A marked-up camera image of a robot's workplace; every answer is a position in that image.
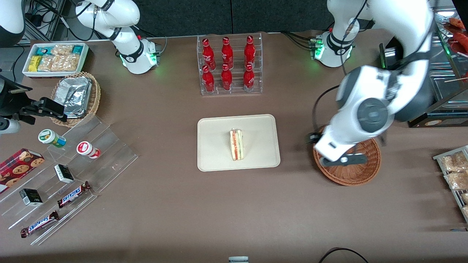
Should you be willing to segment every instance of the acrylic display stand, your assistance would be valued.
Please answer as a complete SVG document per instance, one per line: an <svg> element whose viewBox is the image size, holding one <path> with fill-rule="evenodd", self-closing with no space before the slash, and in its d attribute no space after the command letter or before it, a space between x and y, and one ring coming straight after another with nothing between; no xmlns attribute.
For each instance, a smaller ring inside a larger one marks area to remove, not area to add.
<svg viewBox="0 0 468 263"><path fill-rule="evenodd" d="M57 210L60 220L50 223L44 229L35 231L25 238L31 245L40 245L84 207L95 200L107 185L132 164L137 155L119 140L109 125L98 117L83 119L63 135L66 144L62 148L49 146L43 153L45 162L21 179L12 188L0 195L0 212L5 225L18 233L25 227ZM101 150L101 156L91 159L79 155L76 146L88 141ZM73 183L59 181L54 166L63 164L69 167ZM88 181L92 189L77 197L73 202L59 209L57 204L64 196ZM36 189L43 201L38 207L25 206L19 191L23 188Z"/></svg>
<svg viewBox="0 0 468 263"><path fill-rule="evenodd" d="M253 72L255 74L254 86L252 91L244 91L244 48L247 44L247 36L254 37L255 46L255 67ZM230 91L226 91L222 87L221 72L223 71L223 57L221 55L221 49L223 47L223 37L228 37L230 45L234 52L234 68L231 69L233 75L233 87ZM210 46L214 51L214 60L216 62L216 69L212 71L214 77L214 92L207 93L203 84L203 71L202 67L205 65L203 60L203 43L202 40L207 38L210 41ZM249 94L249 93L261 93L263 90L263 45L262 45L262 34L235 34L235 35L222 35L222 36L201 36L197 37L197 58L198 58L198 72L200 75L200 87L202 95L232 95L232 94Z"/></svg>

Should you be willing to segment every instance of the cookie box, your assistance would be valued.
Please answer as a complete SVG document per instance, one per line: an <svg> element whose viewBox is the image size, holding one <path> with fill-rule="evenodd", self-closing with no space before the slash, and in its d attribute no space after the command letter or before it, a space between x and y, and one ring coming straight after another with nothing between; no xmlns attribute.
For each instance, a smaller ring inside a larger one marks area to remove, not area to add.
<svg viewBox="0 0 468 263"><path fill-rule="evenodd" d="M31 72L29 71L29 64L31 63L31 59L33 56L37 54L37 51L40 48L54 46L56 44L66 44L66 45L74 45L74 46L82 46L83 49L80 53L80 59L78 60L78 66L76 67L75 71L59 71L59 72ZM23 74L30 78L59 78L68 75L72 75L74 73L81 72L83 65L85 64L86 55L88 54L88 45L83 42L54 42L54 43L41 43L41 44L34 44L31 46L31 50L29 51L28 59L26 59L26 63L24 63L23 67Z"/></svg>
<svg viewBox="0 0 468 263"><path fill-rule="evenodd" d="M21 149L6 161L0 163L0 193L12 187L44 161L41 154L28 149Z"/></svg>

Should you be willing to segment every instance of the beige tray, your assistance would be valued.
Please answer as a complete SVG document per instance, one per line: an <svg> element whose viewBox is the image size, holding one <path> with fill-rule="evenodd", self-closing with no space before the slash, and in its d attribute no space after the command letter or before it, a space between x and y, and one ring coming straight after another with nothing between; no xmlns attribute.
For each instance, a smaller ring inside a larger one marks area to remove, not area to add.
<svg viewBox="0 0 468 263"><path fill-rule="evenodd" d="M229 131L241 129L245 157L233 161ZM198 122L198 169L203 172L276 167L280 163L275 117L270 114L205 118Z"/></svg>

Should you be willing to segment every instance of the gray wall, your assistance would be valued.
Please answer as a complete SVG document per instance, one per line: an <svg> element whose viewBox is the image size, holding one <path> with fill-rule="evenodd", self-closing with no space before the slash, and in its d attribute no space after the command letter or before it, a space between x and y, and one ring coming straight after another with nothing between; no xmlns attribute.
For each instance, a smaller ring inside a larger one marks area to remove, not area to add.
<svg viewBox="0 0 468 263"><path fill-rule="evenodd" d="M134 0L138 26L161 36L325 29L326 0Z"/></svg>

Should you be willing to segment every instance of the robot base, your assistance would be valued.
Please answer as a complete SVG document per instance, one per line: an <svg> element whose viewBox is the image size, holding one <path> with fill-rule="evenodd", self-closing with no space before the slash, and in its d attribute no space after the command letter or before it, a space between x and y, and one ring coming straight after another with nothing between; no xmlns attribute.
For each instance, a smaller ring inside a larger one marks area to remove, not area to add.
<svg viewBox="0 0 468 263"><path fill-rule="evenodd" d="M122 56L124 66L133 74L143 74L159 65L161 46L156 46L154 42L146 39L140 40L143 43L143 52L135 62L129 63Z"/></svg>
<svg viewBox="0 0 468 263"><path fill-rule="evenodd" d="M315 40L309 41L309 47L314 49L310 51L310 57L312 60L320 61L325 66L339 67L350 57L352 46L342 54L343 63L341 63L340 56L337 56L327 44L329 34L330 32L324 32L316 36Z"/></svg>

